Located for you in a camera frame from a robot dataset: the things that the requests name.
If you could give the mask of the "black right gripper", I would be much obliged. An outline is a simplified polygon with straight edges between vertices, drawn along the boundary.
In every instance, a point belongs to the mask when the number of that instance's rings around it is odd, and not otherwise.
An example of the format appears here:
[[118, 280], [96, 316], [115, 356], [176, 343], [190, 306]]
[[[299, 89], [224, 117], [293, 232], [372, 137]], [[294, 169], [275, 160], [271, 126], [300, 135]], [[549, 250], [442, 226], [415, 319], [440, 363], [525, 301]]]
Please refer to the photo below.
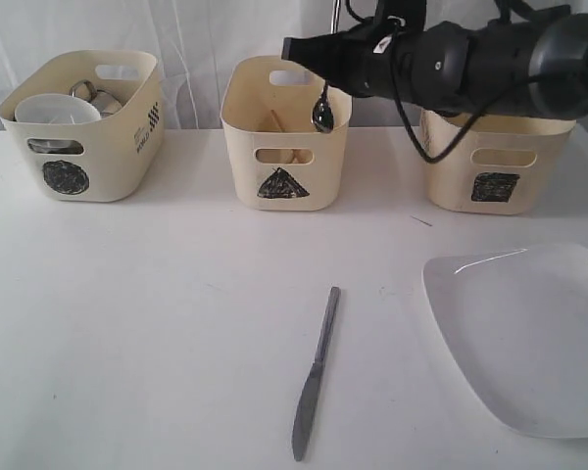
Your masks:
[[409, 24], [400, 17], [381, 23], [369, 20], [340, 32], [339, 38], [285, 37], [280, 58], [303, 67], [352, 97], [391, 99], [393, 40], [399, 37], [411, 43], [418, 33], [420, 24]]

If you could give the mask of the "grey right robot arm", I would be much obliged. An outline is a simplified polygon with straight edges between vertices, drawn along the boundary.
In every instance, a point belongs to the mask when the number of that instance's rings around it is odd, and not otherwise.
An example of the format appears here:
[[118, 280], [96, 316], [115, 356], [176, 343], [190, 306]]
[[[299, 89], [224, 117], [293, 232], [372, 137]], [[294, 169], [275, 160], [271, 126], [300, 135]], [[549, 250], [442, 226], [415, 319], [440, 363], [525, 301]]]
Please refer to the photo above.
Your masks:
[[426, 26], [424, 1], [380, 1], [337, 33], [286, 37], [281, 57], [352, 97], [443, 115], [575, 120], [588, 115], [588, 13], [503, 1], [479, 29]]

